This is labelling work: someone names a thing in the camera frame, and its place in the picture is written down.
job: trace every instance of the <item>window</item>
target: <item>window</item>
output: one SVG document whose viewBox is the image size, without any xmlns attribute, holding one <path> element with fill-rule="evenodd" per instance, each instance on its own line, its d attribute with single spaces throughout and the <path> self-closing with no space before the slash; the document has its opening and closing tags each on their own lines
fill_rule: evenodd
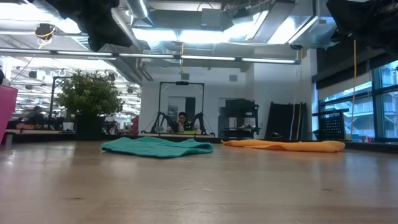
<svg viewBox="0 0 398 224">
<path fill-rule="evenodd" d="M 380 68 L 382 87 L 389 87 L 398 84 L 398 60 L 383 65 Z"/>
<path fill-rule="evenodd" d="M 366 93 L 366 92 L 370 92 L 370 91 L 372 91 L 372 82 L 366 82 L 361 85 L 357 85 L 355 87 L 355 94 Z M 329 97 L 326 97 L 324 99 L 324 101 L 327 102 L 327 101 L 331 101 L 331 100 L 337 100 L 337 99 L 340 99 L 340 98 L 343 98 L 346 96 L 352 96 L 353 92 L 354 92 L 354 88 L 350 88 L 348 90 L 345 90 L 345 91 L 336 93 L 334 95 L 331 95 Z"/>
<path fill-rule="evenodd" d="M 344 113 L 346 134 L 351 133 L 352 108 L 351 100 L 325 106 L 327 111 L 349 109 L 349 112 Z M 353 123 L 353 134 L 374 137 L 373 100 L 371 97 L 355 99 Z"/>
<path fill-rule="evenodd" d="M 398 91 L 383 94 L 382 100 L 386 138 L 398 138 Z"/>
<path fill-rule="evenodd" d="M 346 134 L 351 134 L 352 126 L 353 134 L 380 142 L 398 141 L 398 60 L 368 71 L 357 82 L 354 113 L 353 78 L 322 88 L 319 110 L 349 109 L 344 112 Z"/>
</svg>

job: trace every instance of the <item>green towel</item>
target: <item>green towel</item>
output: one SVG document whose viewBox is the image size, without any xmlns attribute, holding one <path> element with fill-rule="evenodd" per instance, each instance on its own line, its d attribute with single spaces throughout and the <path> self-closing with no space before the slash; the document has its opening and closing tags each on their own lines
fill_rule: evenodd
<svg viewBox="0 0 398 224">
<path fill-rule="evenodd" d="M 213 152 L 213 146 L 208 142 L 196 142 L 193 139 L 171 142 L 154 137 L 143 137 L 134 140 L 119 138 L 102 144 L 101 149 L 109 152 L 165 159 Z"/>
</svg>

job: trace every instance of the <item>pink object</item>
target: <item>pink object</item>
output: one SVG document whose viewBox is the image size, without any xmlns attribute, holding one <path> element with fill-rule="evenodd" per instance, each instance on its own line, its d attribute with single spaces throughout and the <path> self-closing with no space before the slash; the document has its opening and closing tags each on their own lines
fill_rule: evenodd
<svg viewBox="0 0 398 224">
<path fill-rule="evenodd" d="M 9 86 L 0 85 L 0 142 L 6 132 L 7 123 L 15 111 L 18 90 Z"/>
</svg>

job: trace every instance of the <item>potted plant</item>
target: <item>potted plant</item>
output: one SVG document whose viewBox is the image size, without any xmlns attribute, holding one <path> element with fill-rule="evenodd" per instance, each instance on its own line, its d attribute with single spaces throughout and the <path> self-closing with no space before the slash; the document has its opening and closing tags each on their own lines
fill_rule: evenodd
<svg viewBox="0 0 398 224">
<path fill-rule="evenodd" d="M 79 140 L 99 140 L 106 115 L 120 112 L 123 102 L 120 92 L 108 76 L 99 73 L 73 74 L 61 82 L 62 93 L 56 102 L 75 114 Z"/>
</svg>

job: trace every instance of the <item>yellow towel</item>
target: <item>yellow towel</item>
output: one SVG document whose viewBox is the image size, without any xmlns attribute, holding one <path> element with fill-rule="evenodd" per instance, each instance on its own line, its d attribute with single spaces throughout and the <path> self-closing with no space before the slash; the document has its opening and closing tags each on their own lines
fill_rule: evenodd
<svg viewBox="0 0 398 224">
<path fill-rule="evenodd" d="M 346 144 L 338 141 L 323 142 L 274 142 L 257 139 L 222 141 L 225 146 L 250 147 L 295 152 L 340 152 Z"/>
</svg>

